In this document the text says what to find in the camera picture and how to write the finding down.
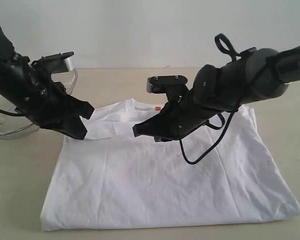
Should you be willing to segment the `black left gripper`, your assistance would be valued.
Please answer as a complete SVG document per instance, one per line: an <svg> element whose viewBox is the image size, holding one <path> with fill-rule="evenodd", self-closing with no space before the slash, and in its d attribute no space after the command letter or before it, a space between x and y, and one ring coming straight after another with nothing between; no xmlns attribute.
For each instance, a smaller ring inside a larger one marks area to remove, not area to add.
<svg viewBox="0 0 300 240"><path fill-rule="evenodd" d="M88 131L80 117L89 120L95 108L70 95L74 86L74 72L50 74L47 85L40 86L39 92L23 102L25 106L15 106L14 111L41 127L55 122L64 114L66 105L66 114L73 117L59 121L57 131L75 140L83 140Z"/></svg>

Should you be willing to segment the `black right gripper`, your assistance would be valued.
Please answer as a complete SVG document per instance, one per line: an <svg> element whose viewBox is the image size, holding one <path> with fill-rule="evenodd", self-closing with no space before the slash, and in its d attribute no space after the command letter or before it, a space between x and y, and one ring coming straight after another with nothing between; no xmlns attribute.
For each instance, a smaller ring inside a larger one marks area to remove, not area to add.
<svg viewBox="0 0 300 240"><path fill-rule="evenodd" d="M135 124L133 135L151 136L155 142L182 139L215 115L215 110L194 103L191 96L168 102L159 114Z"/></svg>

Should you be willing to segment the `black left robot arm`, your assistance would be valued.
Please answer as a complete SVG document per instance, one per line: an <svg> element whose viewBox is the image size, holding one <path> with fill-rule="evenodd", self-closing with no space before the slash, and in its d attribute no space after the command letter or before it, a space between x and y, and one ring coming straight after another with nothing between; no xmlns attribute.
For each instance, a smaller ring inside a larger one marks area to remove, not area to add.
<svg viewBox="0 0 300 240"><path fill-rule="evenodd" d="M41 129L83 140L88 131L81 119L90 119L94 107L52 80L53 74L73 70L69 62L73 55L68 51L30 61L16 52L0 26L0 95L15 106L15 112L0 109L0 113L25 117Z"/></svg>

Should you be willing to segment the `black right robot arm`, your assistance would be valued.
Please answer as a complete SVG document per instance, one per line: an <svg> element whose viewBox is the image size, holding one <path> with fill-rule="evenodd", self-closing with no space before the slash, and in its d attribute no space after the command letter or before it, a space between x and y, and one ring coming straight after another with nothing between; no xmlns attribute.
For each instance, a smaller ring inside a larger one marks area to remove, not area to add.
<svg viewBox="0 0 300 240"><path fill-rule="evenodd" d="M290 83L300 81L300 46L282 52L251 48L223 67L202 67L191 89L187 81L182 75L148 78L147 91L165 94L167 103L158 114L133 127L136 137L176 141L236 106L280 97Z"/></svg>

